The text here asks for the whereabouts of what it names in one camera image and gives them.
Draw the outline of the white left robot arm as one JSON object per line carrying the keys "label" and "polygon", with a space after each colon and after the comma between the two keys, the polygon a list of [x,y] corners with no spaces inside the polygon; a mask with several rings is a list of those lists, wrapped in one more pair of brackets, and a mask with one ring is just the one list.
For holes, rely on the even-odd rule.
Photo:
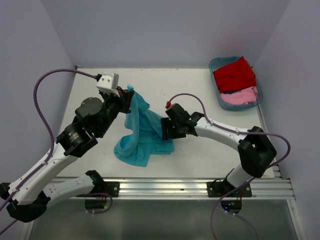
{"label": "white left robot arm", "polygon": [[0,185],[0,196],[8,202],[9,215],[28,223],[49,207],[76,196],[101,196],[105,182],[95,170],[62,183],[50,184],[67,166],[98,144],[119,113],[129,114],[135,91],[122,89],[100,92],[102,99],[88,97],[75,110],[71,124],[57,136],[52,149],[25,175]]}

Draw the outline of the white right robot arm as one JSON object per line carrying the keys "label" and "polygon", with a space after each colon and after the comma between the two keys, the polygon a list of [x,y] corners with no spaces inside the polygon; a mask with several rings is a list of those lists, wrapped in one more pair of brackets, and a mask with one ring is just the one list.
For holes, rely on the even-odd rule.
{"label": "white right robot arm", "polygon": [[246,181],[261,178],[277,155],[271,141],[258,126],[245,129],[222,125],[204,113],[189,114],[178,103],[169,106],[165,113],[167,117],[160,120],[164,141],[192,135],[217,141],[238,152],[240,164],[223,181],[211,185],[220,194],[235,196]]}

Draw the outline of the turquoise t shirt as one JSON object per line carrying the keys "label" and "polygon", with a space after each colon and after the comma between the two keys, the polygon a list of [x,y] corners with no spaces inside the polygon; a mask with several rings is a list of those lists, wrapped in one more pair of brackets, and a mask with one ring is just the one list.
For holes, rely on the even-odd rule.
{"label": "turquoise t shirt", "polygon": [[172,140],[162,139],[162,117],[150,110],[150,104],[138,92],[133,94],[130,110],[124,127],[132,133],[123,136],[113,149],[119,160],[146,167],[151,155],[170,155],[175,151]]}

